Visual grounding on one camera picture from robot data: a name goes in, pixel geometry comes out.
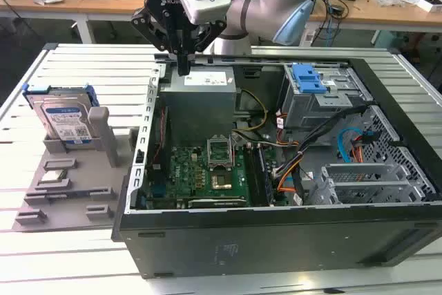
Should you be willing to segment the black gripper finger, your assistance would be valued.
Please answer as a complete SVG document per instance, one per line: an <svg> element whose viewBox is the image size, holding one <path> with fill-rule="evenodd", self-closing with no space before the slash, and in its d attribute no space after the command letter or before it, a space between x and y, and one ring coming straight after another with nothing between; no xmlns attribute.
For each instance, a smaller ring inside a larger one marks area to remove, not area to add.
<svg viewBox="0 0 442 295"><path fill-rule="evenodd" d="M171 13L164 10L162 21L153 22L153 16L146 8L140 8L131 19L132 26L159 51L167 51L169 57L176 61L179 75L185 74L185 53L182 40L178 35Z"/></svg>
<svg viewBox="0 0 442 295"><path fill-rule="evenodd" d="M226 28L226 21L211 21L201 25L189 23L184 30L184 74L188 75L195 54L204 51Z"/></svg>

